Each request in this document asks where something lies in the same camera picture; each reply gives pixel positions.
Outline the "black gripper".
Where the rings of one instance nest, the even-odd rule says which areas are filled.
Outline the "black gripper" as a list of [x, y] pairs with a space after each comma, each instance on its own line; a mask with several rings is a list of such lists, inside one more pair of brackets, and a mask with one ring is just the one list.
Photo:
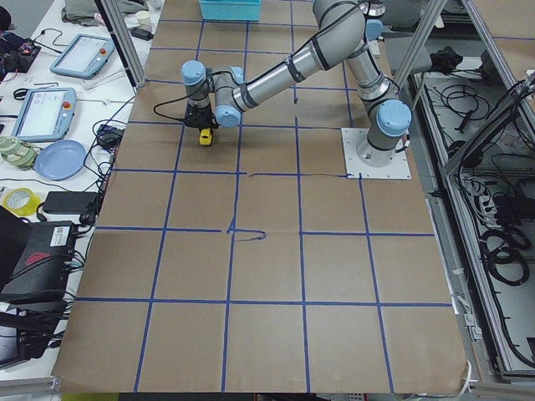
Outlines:
[[184, 125], [197, 129], [217, 129], [219, 127], [210, 105], [200, 107], [187, 104]]

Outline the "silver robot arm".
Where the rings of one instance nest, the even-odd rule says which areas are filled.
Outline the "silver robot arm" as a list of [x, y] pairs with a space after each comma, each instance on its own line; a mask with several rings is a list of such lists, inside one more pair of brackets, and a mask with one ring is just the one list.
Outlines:
[[410, 108], [377, 66], [365, 36], [366, 18], [355, 1], [315, 1], [318, 31], [300, 48], [262, 74], [245, 79], [239, 67], [212, 69], [197, 60], [181, 66], [186, 110], [180, 122], [212, 132], [234, 127], [242, 115], [319, 71], [347, 63], [370, 122], [357, 156], [372, 167], [387, 166], [411, 122]]

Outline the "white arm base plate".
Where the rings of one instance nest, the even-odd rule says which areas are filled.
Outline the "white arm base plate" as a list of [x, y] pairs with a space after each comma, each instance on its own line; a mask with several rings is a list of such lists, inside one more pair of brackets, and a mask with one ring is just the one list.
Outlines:
[[351, 179], [410, 180], [411, 173], [402, 140], [392, 150], [373, 148], [368, 129], [342, 128], [346, 175]]

